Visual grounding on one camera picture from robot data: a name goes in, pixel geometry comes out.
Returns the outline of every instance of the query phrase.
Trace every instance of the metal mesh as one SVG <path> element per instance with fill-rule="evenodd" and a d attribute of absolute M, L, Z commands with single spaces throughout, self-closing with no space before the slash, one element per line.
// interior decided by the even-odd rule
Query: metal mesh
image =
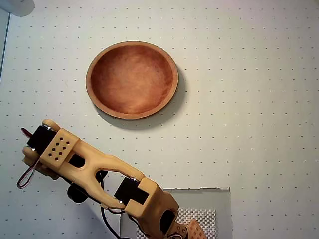
<path fill-rule="evenodd" d="M 188 224 L 192 219 L 196 219 L 198 221 L 208 239 L 217 238 L 215 210 L 179 208 L 176 220 L 178 223 Z M 147 239 L 147 237 L 139 229 L 137 229 L 136 238 Z"/>

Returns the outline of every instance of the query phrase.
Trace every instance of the robotic arm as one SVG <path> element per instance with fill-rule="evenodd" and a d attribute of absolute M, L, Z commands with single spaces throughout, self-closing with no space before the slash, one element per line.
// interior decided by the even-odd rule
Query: robotic arm
<path fill-rule="evenodd" d="M 176 222 L 178 203 L 170 193 L 120 159 L 101 153 L 48 119 L 34 134 L 22 132 L 29 137 L 23 154 L 30 168 L 18 181 L 19 188 L 26 187 L 37 170 L 53 180 L 62 177 L 69 182 L 68 196 L 77 203 L 90 197 L 104 209 L 123 210 L 149 239 L 207 239 L 195 220 L 189 225 Z M 114 196 L 100 184 L 108 171 L 125 175 Z"/>

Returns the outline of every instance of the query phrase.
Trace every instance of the cable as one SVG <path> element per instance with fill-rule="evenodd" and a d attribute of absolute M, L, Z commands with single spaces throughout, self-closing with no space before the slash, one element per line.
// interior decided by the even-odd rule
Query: cable
<path fill-rule="evenodd" d="M 187 227 L 185 227 L 186 229 L 186 237 L 183 238 L 181 234 L 179 233 L 173 233 L 167 236 L 167 239 L 175 239 L 175 237 L 178 237 L 180 239 L 188 239 L 188 231 L 187 231 Z"/>
<path fill-rule="evenodd" d="M 102 180 L 101 181 L 101 187 L 102 189 L 104 189 L 104 181 Z M 106 219 L 106 216 L 105 216 L 105 211 L 104 211 L 104 208 L 101 207 L 101 214 L 102 214 L 102 218 L 103 218 L 103 221 L 106 225 L 106 227 L 111 231 L 111 233 L 117 238 L 117 239 L 131 239 L 131 238 L 122 238 L 120 237 L 116 231 L 111 227 L 111 225 L 109 224 L 108 220 Z"/>
<path fill-rule="evenodd" d="M 23 174 L 22 176 L 19 178 L 18 182 L 16 183 L 16 186 L 19 188 L 19 189 L 22 189 L 22 188 L 25 188 L 26 186 L 29 185 L 29 183 L 31 182 L 31 179 L 32 177 L 34 176 L 34 172 L 35 172 L 35 169 L 38 165 L 40 161 L 40 158 L 38 158 Z"/>
<path fill-rule="evenodd" d="M 112 209 L 109 209 L 109 208 L 108 208 L 108 211 L 109 211 L 110 213 L 113 213 L 113 214 L 123 214 L 123 213 L 125 213 L 124 210 L 119 211 L 119 212 L 116 212 L 116 211 L 113 211 Z"/>
<path fill-rule="evenodd" d="M 129 216 L 129 219 L 131 219 L 131 221 L 133 221 L 139 228 L 139 230 L 146 236 L 146 237 L 149 237 L 150 235 L 146 234 L 145 232 L 143 232 L 143 230 L 141 229 L 140 225 L 138 224 L 138 222 L 131 216 L 131 215 L 128 215 Z"/>

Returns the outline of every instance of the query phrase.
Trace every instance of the bowl rim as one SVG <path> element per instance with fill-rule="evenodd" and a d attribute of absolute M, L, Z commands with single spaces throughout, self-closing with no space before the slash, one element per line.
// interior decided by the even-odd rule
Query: bowl rim
<path fill-rule="evenodd" d="M 104 105 L 97 98 L 97 96 L 95 95 L 95 93 L 93 91 L 91 77 L 92 77 L 92 72 L 93 72 L 93 69 L 94 69 L 96 63 L 107 52 L 109 52 L 109 51 L 111 51 L 111 50 L 113 50 L 115 48 L 122 47 L 122 46 L 146 46 L 146 47 L 149 47 L 149 48 L 157 51 L 159 54 L 161 54 L 166 59 L 166 61 L 168 61 L 169 65 L 170 65 L 170 68 L 172 70 L 172 76 L 173 76 L 172 86 L 171 86 L 168 94 L 166 95 L 166 97 L 156 107 L 154 107 L 154 108 L 152 108 L 152 109 L 150 109 L 148 111 L 137 113 L 137 114 L 123 113 L 123 112 L 115 111 L 115 110 L 107 107 L 106 105 Z M 174 93 L 175 93 L 175 91 L 177 89 L 177 85 L 178 85 L 178 70 L 177 70 L 176 64 L 173 61 L 173 59 L 171 58 L 171 56 L 166 51 L 164 51 L 162 48 L 160 48 L 160 47 L 158 47 L 156 45 L 153 45 L 151 43 L 148 43 L 148 42 L 143 42 L 143 41 L 124 41 L 124 42 L 119 42 L 119 43 L 116 43 L 116 44 L 113 44 L 113 45 L 107 47 L 106 49 L 101 51 L 93 59 L 93 61 L 91 62 L 90 66 L 89 66 L 89 69 L 87 71 L 85 82 L 86 82 L 86 90 L 87 90 L 87 93 L 88 93 L 91 101 L 99 109 L 101 109 L 105 113 L 107 113 L 107 114 L 109 114 L 111 116 L 114 116 L 114 117 L 118 117 L 118 118 L 121 118 L 121 119 L 127 119 L 127 120 L 134 120 L 134 119 L 144 118 L 144 117 L 150 116 L 150 115 L 158 112 L 160 109 L 162 109 L 172 99 L 172 97 L 173 97 L 173 95 L 174 95 Z"/>

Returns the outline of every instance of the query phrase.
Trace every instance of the white object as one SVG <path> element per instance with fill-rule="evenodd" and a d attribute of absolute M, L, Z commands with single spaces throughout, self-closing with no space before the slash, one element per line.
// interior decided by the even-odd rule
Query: white object
<path fill-rule="evenodd" d="M 27 16 L 34 9 L 33 0 L 0 0 L 0 7 L 16 16 Z"/>

